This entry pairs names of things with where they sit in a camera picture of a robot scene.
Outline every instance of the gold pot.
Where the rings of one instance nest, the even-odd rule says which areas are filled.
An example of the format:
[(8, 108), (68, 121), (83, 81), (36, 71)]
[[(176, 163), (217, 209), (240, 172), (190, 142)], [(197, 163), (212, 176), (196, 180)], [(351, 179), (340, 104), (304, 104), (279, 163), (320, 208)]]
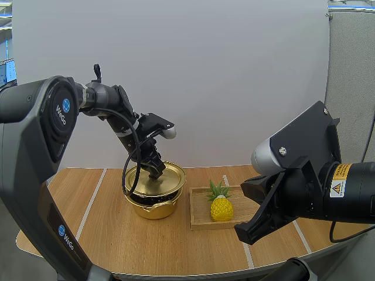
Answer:
[[(177, 199), (186, 181), (186, 174), (174, 163), (164, 161), (164, 165), (166, 168), (158, 179), (149, 178), (149, 173), (141, 170), (136, 189), (132, 195), (126, 196), (135, 212), (141, 217), (158, 220), (171, 215), (176, 208)], [(133, 185), (136, 168), (133, 167), (125, 174), (127, 190)]]

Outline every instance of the gray robot arm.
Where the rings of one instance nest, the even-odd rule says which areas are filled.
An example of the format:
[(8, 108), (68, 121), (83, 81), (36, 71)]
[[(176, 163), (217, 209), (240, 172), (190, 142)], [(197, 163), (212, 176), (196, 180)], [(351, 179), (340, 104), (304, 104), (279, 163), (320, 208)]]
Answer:
[(154, 114), (133, 113), (121, 86), (107, 87), (97, 80), (85, 86), (55, 76), (0, 92), (0, 196), (30, 242), (66, 280), (115, 280), (84, 253), (45, 183), (57, 172), (80, 111), (106, 119), (128, 149), (134, 135), (118, 118), (126, 116), (144, 142), (142, 167), (154, 177), (162, 173), (149, 134), (172, 138), (174, 124)]

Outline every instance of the pot handle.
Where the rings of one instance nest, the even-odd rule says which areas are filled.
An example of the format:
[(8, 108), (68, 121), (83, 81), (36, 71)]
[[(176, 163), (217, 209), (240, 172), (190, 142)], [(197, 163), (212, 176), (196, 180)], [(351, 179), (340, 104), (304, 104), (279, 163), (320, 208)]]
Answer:
[(145, 210), (146, 212), (151, 213), (153, 210), (155, 210), (157, 208), (161, 208), (163, 206), (171, 206), (171, 207), (173, 207), (174, 205), (175, 204), (172, 201), (168, 200), (168, 201), (164, 201), (164, 202), (161, 202), (161, 203), (156, 203), (156, 204), (152, 205), (152, 207), (150, 209), (143, 208), (143, 210)]

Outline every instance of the screw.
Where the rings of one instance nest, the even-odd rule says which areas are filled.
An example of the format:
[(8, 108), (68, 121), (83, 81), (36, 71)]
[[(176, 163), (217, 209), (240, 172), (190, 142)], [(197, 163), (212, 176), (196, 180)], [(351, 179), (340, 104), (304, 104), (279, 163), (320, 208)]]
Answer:
[(280, 147), (279, 153), (280, 153), (281, 156), (285, 156), (285, 155), (287, 155), (287, 149), (284, 148), (284, 147)]

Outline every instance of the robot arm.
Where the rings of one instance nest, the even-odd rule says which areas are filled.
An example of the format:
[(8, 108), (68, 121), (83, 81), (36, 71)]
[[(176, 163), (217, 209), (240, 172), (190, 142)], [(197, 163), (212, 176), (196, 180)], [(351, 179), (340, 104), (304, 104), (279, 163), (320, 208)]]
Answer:
[[(35, 248), (73, 281), (114, 280), (110, 272), (91, 263), (45, 183), (57, 172), (79, 112), (106, 119), (130, 155), (137, 138), (140, 163), (151, 177), (165, 168), (153, 137), (175, 136), (172, 123), (155, 114), (139, 117), (124, 89), (102, 85), (98, 67), (96, 73), (98, 79), (86, 86), (55, 76), (0, 93), (0, 196)], [(125, 119), (137, 135), (130, 133)]]
[(256, 148), (261, 175), (241, 187), (260, 207), (234, 227), (241, 241), (252, 245), (298, 217), (375, 223), (375, 163), (341, 164), (338, 123), (319, 101)]

